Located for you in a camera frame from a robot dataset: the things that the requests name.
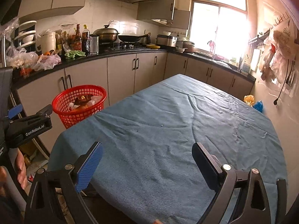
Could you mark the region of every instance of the human hand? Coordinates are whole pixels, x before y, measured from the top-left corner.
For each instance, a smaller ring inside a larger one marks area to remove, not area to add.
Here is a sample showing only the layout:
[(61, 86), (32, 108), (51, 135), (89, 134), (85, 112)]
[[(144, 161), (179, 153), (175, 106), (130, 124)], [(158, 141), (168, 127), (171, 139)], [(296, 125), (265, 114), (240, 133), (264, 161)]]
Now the human hand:
[[(21, 151), (18, 149), (18, 155), (16, 157), (16, 170), (18, 171), (17, 179), (20, 183), (22, 189), (25, 189), (27, 186), (27, 177), (26, 177), (26, 166), (24, 162), (24, 157)], [(7, 173), (3, 167), (0, 167), (0, 195), (7, 197), (7, 192), (4, 189), (4, 184), (6, 183)]]

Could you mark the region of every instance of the red plastic basket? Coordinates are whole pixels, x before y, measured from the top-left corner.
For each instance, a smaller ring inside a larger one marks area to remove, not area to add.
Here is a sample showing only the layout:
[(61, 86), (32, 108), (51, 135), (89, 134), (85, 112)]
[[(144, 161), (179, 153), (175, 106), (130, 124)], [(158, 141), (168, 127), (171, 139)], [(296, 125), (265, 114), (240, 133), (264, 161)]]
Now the red plastic basket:
[[(102, 96), (102, 99), (95, 105), (79, 112), (70, 112), (68, 106), (74, 102), (77, 96), (92, 94)], [(107, 97), (106, 90), (95, 85), (81, 85), (72, 87), (59, 94), (52, 102), (53, 111), (58, 114), (65, 128), (68, 129), (87, 117), (101, 111), (104, 108), (104, 100)]]

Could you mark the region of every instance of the blue gripper pad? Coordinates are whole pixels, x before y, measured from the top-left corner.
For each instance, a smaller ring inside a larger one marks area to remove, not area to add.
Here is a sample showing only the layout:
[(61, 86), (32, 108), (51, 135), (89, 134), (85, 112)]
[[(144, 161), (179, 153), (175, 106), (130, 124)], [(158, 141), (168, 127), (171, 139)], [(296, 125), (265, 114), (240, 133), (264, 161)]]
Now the blue gripper pad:
[(74, 164), (75, 189), (78, 193), (86, 189), (103, 156), (103, 145), (95, 142), (88, 152), (81, 155)]

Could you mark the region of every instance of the lower cabinet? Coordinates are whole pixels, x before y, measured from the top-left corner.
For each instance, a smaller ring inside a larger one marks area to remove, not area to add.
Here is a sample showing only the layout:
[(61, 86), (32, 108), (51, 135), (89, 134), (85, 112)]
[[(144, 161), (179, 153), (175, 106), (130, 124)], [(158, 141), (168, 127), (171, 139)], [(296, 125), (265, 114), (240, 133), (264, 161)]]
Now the lower cabinet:
[(254, 82), (249, 82), (239, 76), (234, 76), (228, 93), (243, 101), (244, 97), (250, 94), (253, 84)]
[(182, 55), (168, 53), (164, 79), (177, 74), (185, 75), (188, 58)]
[[(43, 107), (51, 104), (53, 99), (64, 91), (62, 78), (64, 78), (64, 69), (43, 76), (17, 90), (27, 116), (34, 115)], [(49, 152), (57, 137), (65, 130), (59, 116), (54, 112), (51, 114), (51, 121), (52, 129), (39, 136)]]
[(108, 58), (110, 105), (134, 94), (136, 54)]
[(185, 75), (198, 81), (207, 83), (211, 65), (200, 60), (188, 58)]
[(155, 53), (154, 67), (152, 71), (152, 82), (151, 82), (152, 85), (163, 81), (166, 59), (167, 59), (167, 52)]
[(134, 93), (151, 85), (155, 53), (139, 53), (136, 59)]
[(228, 93), (233, 78), (234, 75), (232, 73), (215, 66), (210, 66), (207, 84)]
[(109, 106), (107, 58), (67, 67), (65, 75), (68, 88), (86, 84), (103, 87), (107, 92), (104, 108)]

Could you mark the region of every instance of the window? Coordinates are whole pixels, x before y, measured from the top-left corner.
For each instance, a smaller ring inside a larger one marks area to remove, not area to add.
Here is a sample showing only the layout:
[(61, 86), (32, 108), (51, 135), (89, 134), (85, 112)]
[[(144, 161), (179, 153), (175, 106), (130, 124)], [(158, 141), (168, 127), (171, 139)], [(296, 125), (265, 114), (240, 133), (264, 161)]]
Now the window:
[[(246, 0), (192, 0), (190, 41), (238, 65), (248, 41)], [(215, 43), (211, 48), (209, 41)]]

